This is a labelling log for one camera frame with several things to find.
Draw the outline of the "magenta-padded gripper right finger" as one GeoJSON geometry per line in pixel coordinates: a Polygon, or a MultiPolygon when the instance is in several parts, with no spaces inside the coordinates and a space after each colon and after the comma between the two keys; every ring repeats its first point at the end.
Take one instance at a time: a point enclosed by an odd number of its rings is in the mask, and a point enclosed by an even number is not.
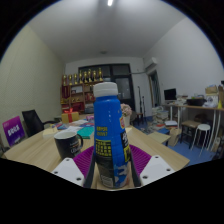
{"type": "Polygon", "coordinates": [[[151,156],[131,145],[131,170],[135,186],[145,186],[175,172],[159,155],[151,156]]]}

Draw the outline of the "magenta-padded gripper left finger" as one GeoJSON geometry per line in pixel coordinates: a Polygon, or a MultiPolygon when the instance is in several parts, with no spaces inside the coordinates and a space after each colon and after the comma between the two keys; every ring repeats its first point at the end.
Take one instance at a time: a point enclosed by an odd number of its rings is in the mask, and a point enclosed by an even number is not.
{"type": "Polygon", "coordinates": [[[94,169],[94,147],[91,146],[74,158],[65,158],[52,173],[78,186],[95,189],[94,169]]]}

